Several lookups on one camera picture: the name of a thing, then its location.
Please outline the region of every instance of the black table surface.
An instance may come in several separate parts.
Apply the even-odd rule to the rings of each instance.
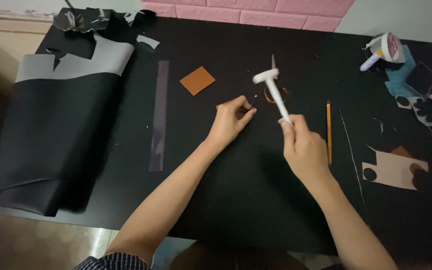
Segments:
[[[170,236],[336,254],[320,208],[284,161],[279,111],[262,97],[264,85],[252,83],[254,75],[271,68],[274,54],[277,84],[289,91],[288,111],[304,114],[309,128],[323,138],[326,101],[332,102],[330,168],[360,216],[396,258],[432,261],[431,132],[413,111],[397,107],[385,87],[385,73],[359,71],[366,60],[361,48],[371,37],[175,18],[132,28],[110,24],[103,36],[134,44],[143,32],[161,44],[154,51],[135,44],[122,76],[124,96],[107,144],[109,155],[85,209],[60,209],[55,218],[4,207],[0,214],[118,230],[204,140],[216,105],[258,95],[255,117],[209,167]],[[432,69],[432,43],[403,44],[416,63]],[[38,52],[45,48],[90,58],[94,42],[88,34],[65,36],[51,27]],[[159,60],[170,61],[164,169],[149,172]],[[192,96],[179,80],[200,66],[216,81]],[[373,117],[383,122],[382,134]],[[376,162],[367,145],[383,152],[403,145],[414,158],[427,161],[429,173],[420,177],[419,190],[363,180],[361,162]]]

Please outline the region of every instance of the orange paper square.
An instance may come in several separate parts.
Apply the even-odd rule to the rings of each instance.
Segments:
[[[182,78],[179,82],[194,96],[214,81],[216,80],[213,76],[204,67],[200,67]]]

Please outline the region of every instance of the striped shirt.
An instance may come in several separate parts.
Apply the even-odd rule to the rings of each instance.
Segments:
[[[115,252],[96,259],[87,257],[74,270],[150,270],[148,264],[140,257]]]

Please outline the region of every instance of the pencil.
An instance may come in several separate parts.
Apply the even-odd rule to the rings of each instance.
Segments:
[[[326,101],[326,121],[328,128],[328,165],[331,165],[332,162],[332,154],[331,154],[331,101]]]

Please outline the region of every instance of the wall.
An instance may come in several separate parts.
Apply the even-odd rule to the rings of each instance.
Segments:
[[[432,0],[356,0],[336,32],[432,42]]]
[[[75,8],[114,9],[117,12],[129,12],[141,9],[140,0],[69,0]],[[59,13],[62,7],[67,7],[64,0],[0,0],[0,11],[14,14]]]
[[[334,31],[354,0],[142,0],[158,16]]]

